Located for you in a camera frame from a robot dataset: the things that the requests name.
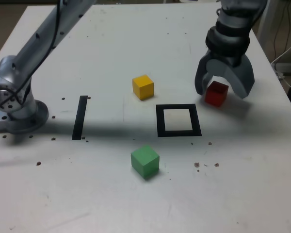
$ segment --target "wooden block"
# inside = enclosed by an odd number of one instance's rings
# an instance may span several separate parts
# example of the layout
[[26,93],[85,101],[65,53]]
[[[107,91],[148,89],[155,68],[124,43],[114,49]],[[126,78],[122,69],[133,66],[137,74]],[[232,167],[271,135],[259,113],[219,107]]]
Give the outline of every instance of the wooden block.
[[228,86],[213,81],[206,91],[205,102],[220,107],[227,97]]
[[132,90],[140,100],[145,100],[154,96],[154,83],[147,75],[143,75],[132,80]]
[[144,179],[153,176],[159,171],[160,157],[150,146],[143,146],[130,155],[132,167]]

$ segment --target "table surface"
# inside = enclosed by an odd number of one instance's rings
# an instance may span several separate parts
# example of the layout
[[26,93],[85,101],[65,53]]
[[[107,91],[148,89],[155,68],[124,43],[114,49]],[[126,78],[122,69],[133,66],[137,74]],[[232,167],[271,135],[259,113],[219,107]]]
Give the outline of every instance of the table surface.
[[[0,233],[291,233],[291,104],[254,34],[246,99],[230,88],[216,109],[194,89],[219,6],[97,5],[84,15],[33,76],[46,125],[33,138],[0,134]],[[51,9],[28,7],[0,60]],[[131,80],[143,74],[155,97],[139,101]],[[91,97],[86,139],[71,140],[81,95]],[[157,137],[156,104],[187,103],[202,136]],[[160,155],[147,181],[130,164],[145,144]]]

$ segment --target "robotic arm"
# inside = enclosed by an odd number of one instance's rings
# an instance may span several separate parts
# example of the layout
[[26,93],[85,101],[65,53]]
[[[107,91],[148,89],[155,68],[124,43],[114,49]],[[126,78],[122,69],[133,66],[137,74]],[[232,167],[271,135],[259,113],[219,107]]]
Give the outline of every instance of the robotic arm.
[[[38,30],[16,56],[0,62],[0,133],[27,133],[48,119],[47,106],[35,100],[31,78],[96,0],[58,0]],[[254,83],[245,52],[249,32],[267,0],[222,0],[215,27],[206,38],[209,50],[200,60],[195,87],[202,95],[213,75],[226,78],[236,94],[246,97]]]

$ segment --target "black tape strip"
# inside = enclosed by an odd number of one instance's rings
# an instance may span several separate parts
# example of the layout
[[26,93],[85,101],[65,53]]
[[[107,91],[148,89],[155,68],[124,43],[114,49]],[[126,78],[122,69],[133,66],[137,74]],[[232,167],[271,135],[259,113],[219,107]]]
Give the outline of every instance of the black tape strip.
[[87,96],[80,96],[76,121],[74,122],[72,140],[81,140],[85,111],[87,105]]

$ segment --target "black square frame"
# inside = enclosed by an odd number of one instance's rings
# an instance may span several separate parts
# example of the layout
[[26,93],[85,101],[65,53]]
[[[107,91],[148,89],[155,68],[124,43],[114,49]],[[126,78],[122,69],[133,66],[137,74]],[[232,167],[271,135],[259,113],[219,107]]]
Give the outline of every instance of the black square frame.
[[[165,128],[165,109],[189,109],[192,124],[192,130],[166,131]],[[158,137],[190,137],[201,136],[202,132],[199,126],[197,110],[195,104],[157,104],[156,105],[156,121]]]

